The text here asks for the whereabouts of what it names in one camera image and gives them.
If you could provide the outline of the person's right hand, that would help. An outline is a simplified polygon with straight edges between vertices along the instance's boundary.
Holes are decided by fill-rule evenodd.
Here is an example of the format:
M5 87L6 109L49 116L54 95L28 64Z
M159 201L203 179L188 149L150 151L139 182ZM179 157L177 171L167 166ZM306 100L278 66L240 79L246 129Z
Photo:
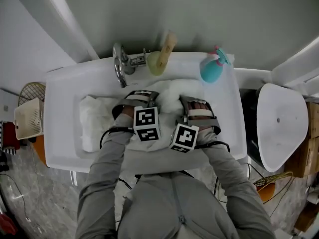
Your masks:
M190 110L208 110L208 106L206 104L203 103L199 103L199 102L188 102L188 108Z

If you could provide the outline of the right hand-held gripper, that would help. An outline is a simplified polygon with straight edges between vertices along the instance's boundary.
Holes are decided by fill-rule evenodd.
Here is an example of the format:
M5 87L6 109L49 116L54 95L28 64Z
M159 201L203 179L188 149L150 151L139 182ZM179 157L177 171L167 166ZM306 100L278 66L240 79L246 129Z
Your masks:
M215 135L221 133L217 116L214 114L211 105L202 99L183 96L179 97L183 107L182 115L176 120L176 128L173 131L169 148L178 152L187 153L195 149L204 149L215 144L213 142L198 145L197 138L201 129L211 129ZM199 102L206 104L208 110L190 110L188 102Z

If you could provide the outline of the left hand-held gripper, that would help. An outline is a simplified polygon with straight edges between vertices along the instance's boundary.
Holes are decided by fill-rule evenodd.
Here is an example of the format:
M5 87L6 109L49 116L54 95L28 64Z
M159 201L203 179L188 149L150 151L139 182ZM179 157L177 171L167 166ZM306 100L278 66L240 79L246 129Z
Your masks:
M156 106L159 93L148 92L151 92L149 96L143 96L135 95L135 91L132 91L112 109L113 118L116 119L125 106L134 108L133 130L141 142L155 141L160 138L159 112Z

